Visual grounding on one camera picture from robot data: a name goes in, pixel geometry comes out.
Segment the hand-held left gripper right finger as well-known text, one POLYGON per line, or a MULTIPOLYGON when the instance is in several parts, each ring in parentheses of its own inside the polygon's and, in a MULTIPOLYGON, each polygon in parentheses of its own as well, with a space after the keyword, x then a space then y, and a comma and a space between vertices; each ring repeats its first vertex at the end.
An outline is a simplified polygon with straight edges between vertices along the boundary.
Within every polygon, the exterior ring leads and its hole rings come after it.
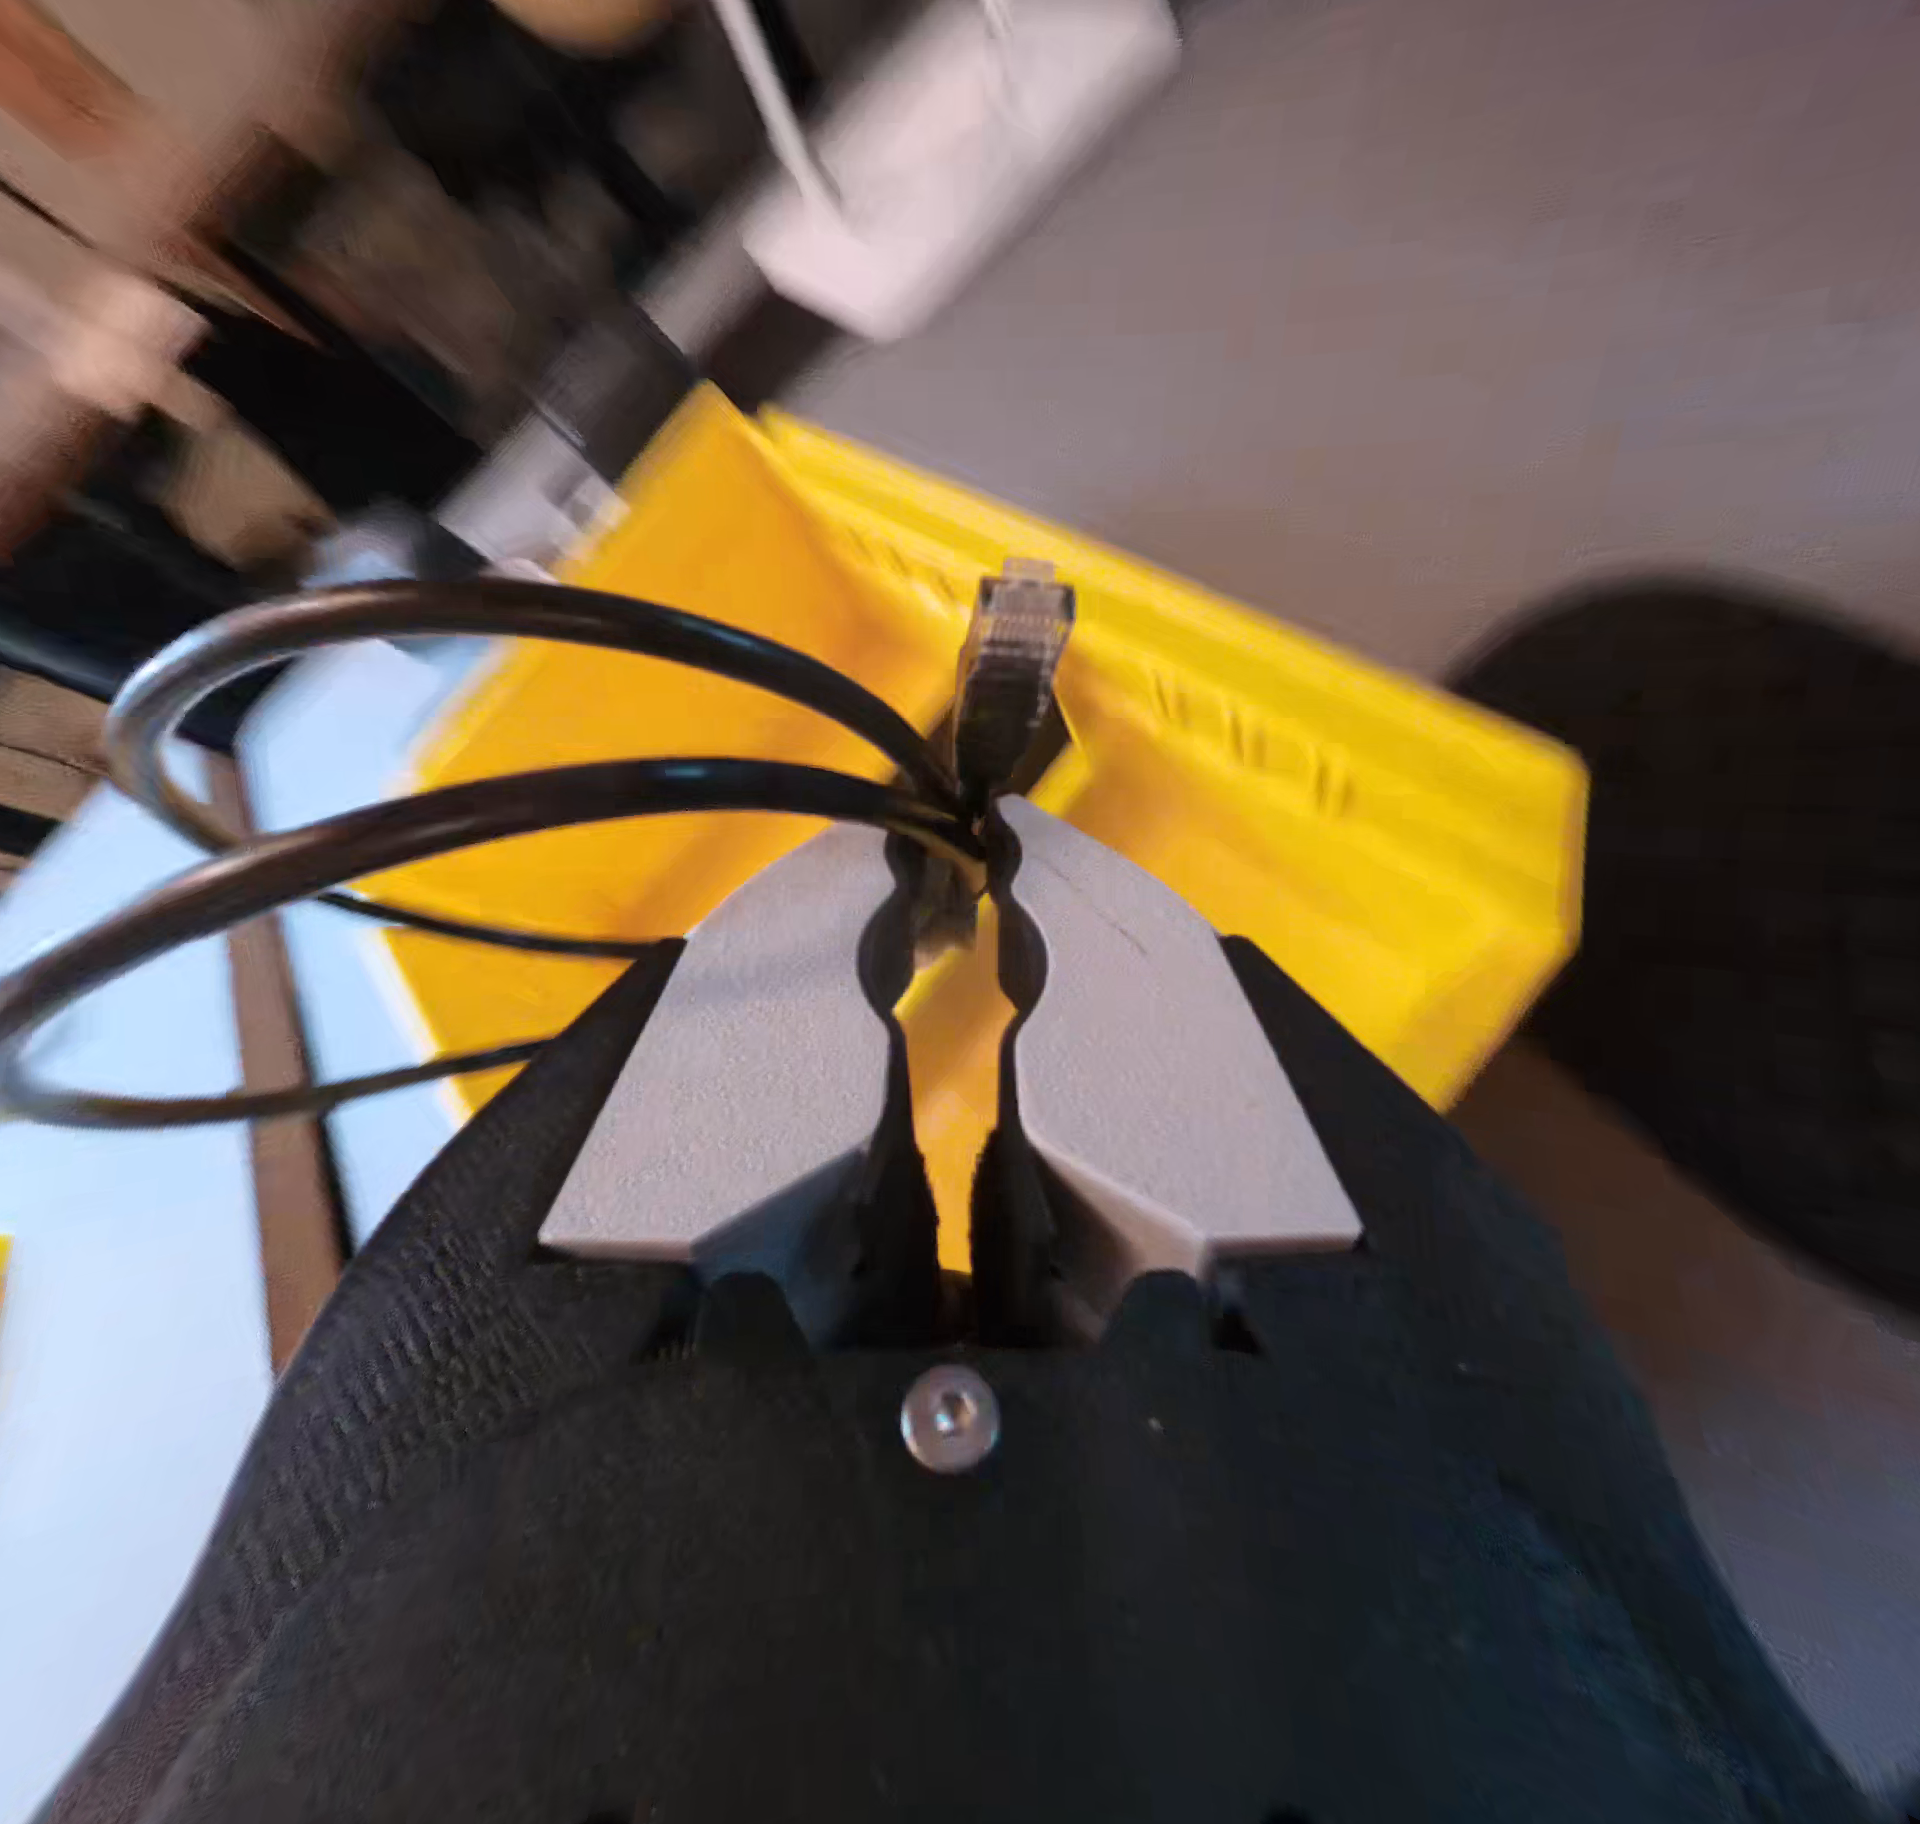
POLYGON ((1001 1113, 972 1171, 988 1338, 1094 1338, 1135 1280, 1216 1302, 1353 1251, 1365 1214, 1219 930, 1034 799, 995 803, 1001 1113))

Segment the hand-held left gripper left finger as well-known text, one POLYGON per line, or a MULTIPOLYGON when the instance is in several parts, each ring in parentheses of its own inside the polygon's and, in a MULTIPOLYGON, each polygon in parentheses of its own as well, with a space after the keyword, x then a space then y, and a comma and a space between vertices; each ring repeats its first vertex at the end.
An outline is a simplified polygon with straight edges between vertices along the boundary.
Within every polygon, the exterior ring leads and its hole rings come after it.
POLYGON ((930 1343, 941 1214, 896 1022, 916 892, 911 835, 832 823, 696 923, 540 1246, 766 1275, 822 1347, 930 1343))

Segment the yellow plastic bin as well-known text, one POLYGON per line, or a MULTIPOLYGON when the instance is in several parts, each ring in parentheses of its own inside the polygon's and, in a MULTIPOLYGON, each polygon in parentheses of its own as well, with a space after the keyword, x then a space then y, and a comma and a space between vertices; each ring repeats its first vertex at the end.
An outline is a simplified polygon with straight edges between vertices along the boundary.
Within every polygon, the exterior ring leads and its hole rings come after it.
MULTIPOLYGON (((794 642, 923 733, 950 720, 980 580, 1043 560, 1079 593, 1055 669, 1072 746, 1036 803, 1244 935, 1434 1113, 1479 1076, 1583 930, 1592 772, 1545 733, 1374 669, 1262 613, 1043 524, 796 413, 696 390, 567 587, 794 642)), ((888 782, 858 733, 760 690, 570 642, 496 642, 419 733, 404 795, 592 761, 737 753, 888 782)), ((815 815, 678 813, 506 835, 362 879, 356 894, 585 944, 688 935, 815 815)), ((501 957, 388 930, 428 1060, 553 1041, 610 960, 501 957)), ((941 1263, 1012 1022, 988 960, 916 972, 901 1041, 941 1263)))

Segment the black round seat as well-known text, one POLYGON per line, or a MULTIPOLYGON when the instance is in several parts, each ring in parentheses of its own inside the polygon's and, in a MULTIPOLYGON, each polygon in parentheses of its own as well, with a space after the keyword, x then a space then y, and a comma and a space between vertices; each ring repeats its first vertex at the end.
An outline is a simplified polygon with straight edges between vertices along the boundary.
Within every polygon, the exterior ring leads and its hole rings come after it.
POLYGON ((1522 1033, 1725 1214, 1916 1318, 1916 642, 1644 580, 1522 613, 1456 697, 1592 772, 1583 944, 1522 1033))

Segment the white power strip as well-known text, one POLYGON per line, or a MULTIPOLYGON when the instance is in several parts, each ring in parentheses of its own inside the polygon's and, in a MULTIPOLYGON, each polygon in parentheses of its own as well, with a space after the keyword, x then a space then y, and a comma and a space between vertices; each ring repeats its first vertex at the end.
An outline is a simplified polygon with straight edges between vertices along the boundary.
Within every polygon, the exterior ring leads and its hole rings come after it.
POLYGON ((1083 153, 1181 65, 1167 0, 930 0, 822 109, 835 201, 766 182, 749 258, 810 321, 901 341, 1083 171, 1083 153))

